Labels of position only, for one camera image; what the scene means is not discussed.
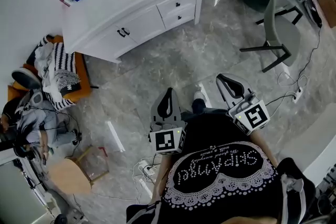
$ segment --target gray marble floor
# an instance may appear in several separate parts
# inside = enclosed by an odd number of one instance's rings
[[[135,203],[136,197],[133,166],[140,158],[154,155],[147,138],[150,108],[166,88],[177,91],[180,104],[186,109],[190,109],[193,93],[200,88],[206,91],[212,107],[224,106],[215,84],[215,77],[221,72],[247,79],[265,103],[296,89],[278,85],[278,76],[282,71],[293,78],[298,76],[318,43],[318,28],[303,17],[297,24],[302,44],[294,65],[288,69],[280,65],[262,73],[262,67],[274,61],[272,53],[239,52],[239,48],[264,43],[263,26],[254,24],[260,18],[262,14],[242,0],[203,0],[198,25],[189,22],[153,38],[122,56],[119,65],[86,58],[91,81],[100,88],[72,109],[83,133],[75,155],[90,144],[105,146],[110,170],[109,175],[94,184],[94,194],[76,195],[91,223],[125,223],[125,209]],[[275,154],[306,130],[328,103],[336,101],[336,40],[325,20],[323,24],[320,48],[304,72],[309,82],[303,96],[297,104],[286,98],[262,130]],[[292,81],[283,76],[280,83]],[[306,80],[302,79],[300,84],[305,85]],[[270,114],[280,101],[268,106]],[[106,121],[111,121],[125,152],[115,151]],[[74,204],[73,197],[68,198]],[[141,200],[148,200],[146,193]]]

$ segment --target electrical outlet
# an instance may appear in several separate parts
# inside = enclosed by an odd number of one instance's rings
[[[299,90],[296,91],[295,95],[296,97],[293,97],[293,103],[296,104],[298,102],[298,100],[300,99],[300,97],[303,94],[303,88],[300,87]]]
[[[151,177],[155,174],[155,170],[151,167],[145,159],[139,162],[139,169],[145,173],[145,175]]]

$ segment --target cardboard box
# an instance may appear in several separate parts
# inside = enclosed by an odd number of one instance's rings
[[[318,0],[329,26],[336,26],[336,0]]]

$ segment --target wooden stool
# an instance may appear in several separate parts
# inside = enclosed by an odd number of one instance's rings
[[[92,146],[89,146],[77,159],[65,158],[50,168],[49,175],[51,181],[65,194],[90,193],[92,185],[109,173],[107,170],[96,178],[91,179],[80,166],[80,160],[87,155],[92,148]],[[103,150],[107,157],[105,148],[99,147],[99,149]]]

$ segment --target cabinet drawer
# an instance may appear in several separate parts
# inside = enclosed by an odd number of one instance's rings
[[[195,5],[190,5],[187,8],[178,10],[167,17],[162,18],[166,30],[172,29],[178,25],[181,25],[189,20],[195,18]]]
[[[157,4],[161,17],[168,17],[171,13],[187,8],[190,5],[195,5],[196,0],[165,0]]]

